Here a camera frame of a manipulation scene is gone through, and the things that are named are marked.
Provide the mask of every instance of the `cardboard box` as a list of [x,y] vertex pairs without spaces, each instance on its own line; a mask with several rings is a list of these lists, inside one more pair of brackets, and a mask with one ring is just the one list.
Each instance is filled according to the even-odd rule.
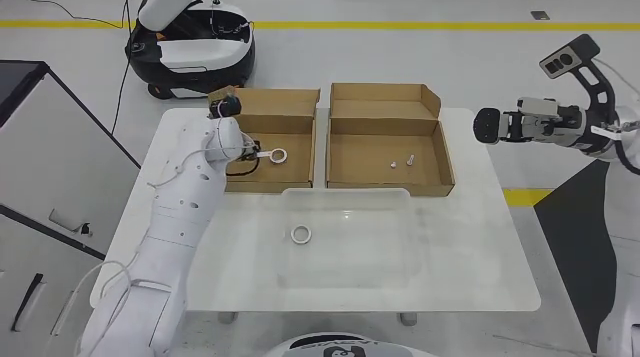
[[[262,158],[252,174],[227,178],[229,192],[281,193],[313,186],[315,116],[319,89],[237,89],[242,113],[240,129],[261,143],[262,150],[282,148],[287,161],[273,164]],[[227,173],[246,172],[254,161],[235,161]]]
[[425,85],[333,84],[327,187],[447,196],[455,180],[439,115],[440,98]]

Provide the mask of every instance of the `white tape roll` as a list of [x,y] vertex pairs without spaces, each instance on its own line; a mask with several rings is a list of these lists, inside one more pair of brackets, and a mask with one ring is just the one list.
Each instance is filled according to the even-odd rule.
[[[276,158],[274,155],[282,154],[282,157]],[[287,151],[285,149],[273,149],[271,150],[271,154],[269,155],[269,160],[271,160],[274,164],[282,164],[287,161]]]
[[[304,239],[296,238],[296,231],[298,229],[303,229],[303,230],[307,231],[307,236]],[[293,243],[299,244],[299,245],[303,245],[303,244],[309,243],[309,241],[311,240],[311,228],[309,228],[306,225],[298,225],[297,227],[295,227],[295,228],[293,228],[291,230],[291,240],[293,240]]]

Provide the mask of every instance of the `white cabinet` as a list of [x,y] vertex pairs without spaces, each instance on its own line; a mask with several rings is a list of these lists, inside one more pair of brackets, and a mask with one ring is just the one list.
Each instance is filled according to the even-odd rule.
[[[0,215],[2,355],[41,356],[71,292],[99,263],[97,258]],[[48,356],[74,355],[75,342],[92,311],[89,295],[94,280],[88,280],[80,290],[60,335],[51,342]],[[32,284],[37,286],[29,292]]]
[[[104,259],[138,172],[46,64],[0,61],[0,355],[42,355],[72,290]],[[97,274],[49,357],[74,355]]]
[[0,204],[106,254],[139,167],[50,71],[25,77],[5,89],[22,100],[0,120]]

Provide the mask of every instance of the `clear plastic container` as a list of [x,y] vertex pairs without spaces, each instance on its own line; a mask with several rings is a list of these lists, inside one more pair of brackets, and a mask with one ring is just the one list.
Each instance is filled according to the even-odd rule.
[[[288,189],[280,201],[281,287],[397,288],[419,270],[416,218],[404,189]],[[292,239],[300,225],[311,230],[305,244]]]

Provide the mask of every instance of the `table leg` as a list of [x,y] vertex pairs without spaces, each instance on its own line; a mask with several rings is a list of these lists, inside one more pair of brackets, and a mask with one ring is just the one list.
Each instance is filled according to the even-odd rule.
[[418,323],[417,313],[398,313],[398,319],[404,326],[415,326]]
[[218,322],[229,325],[238,318],[238,313],[218,313]]

